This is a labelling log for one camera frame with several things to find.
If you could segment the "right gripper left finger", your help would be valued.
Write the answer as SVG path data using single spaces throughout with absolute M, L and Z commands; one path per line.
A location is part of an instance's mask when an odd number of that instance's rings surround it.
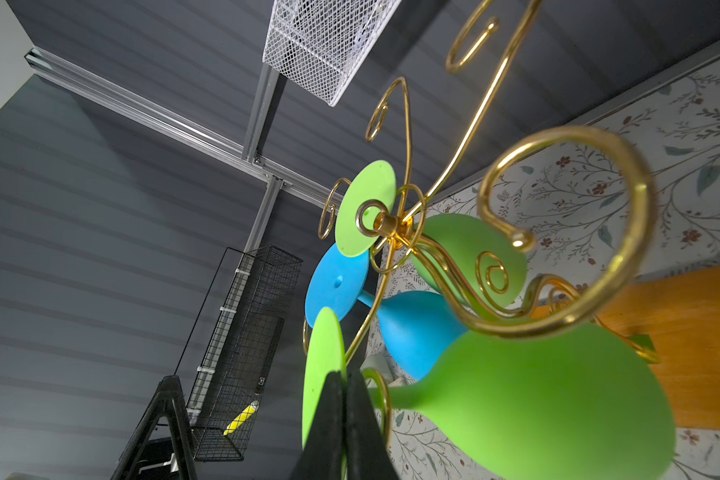
M 339 480 L 343 473 L 345 389 L 339 372 L 327 375 L 301 456 L 290 479 Z

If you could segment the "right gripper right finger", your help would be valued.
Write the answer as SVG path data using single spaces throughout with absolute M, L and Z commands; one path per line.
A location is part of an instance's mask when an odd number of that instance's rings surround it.
M 387 453 L 391 432 L 390 390 L 373 369 L 348 376 L 344 438 L 347 479 L 398 479 Z

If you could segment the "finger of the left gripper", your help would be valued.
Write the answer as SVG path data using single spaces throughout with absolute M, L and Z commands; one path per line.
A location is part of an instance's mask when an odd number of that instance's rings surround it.
M 166 376 L 159 382 L 111 478 L 197 478 L 189 418 L 178 376 Z

